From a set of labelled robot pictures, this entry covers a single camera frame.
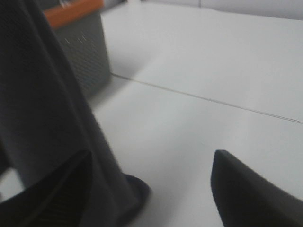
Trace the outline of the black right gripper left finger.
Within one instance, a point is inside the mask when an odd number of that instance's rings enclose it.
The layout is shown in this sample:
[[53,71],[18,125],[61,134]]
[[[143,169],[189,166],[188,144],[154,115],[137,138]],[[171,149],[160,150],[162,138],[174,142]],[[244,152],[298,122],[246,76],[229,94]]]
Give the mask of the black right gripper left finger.
[[38,183],[0,204],[2,227],[77,227],[92,185],[91,153],[79,151]]

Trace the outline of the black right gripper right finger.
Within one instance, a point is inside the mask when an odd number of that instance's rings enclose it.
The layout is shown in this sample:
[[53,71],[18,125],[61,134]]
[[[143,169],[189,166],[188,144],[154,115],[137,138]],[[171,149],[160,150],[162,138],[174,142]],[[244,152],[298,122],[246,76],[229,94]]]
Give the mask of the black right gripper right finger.
[[211,191],[225,227],[301,227],[303,202],[254,172],[226,150],[216,150]]

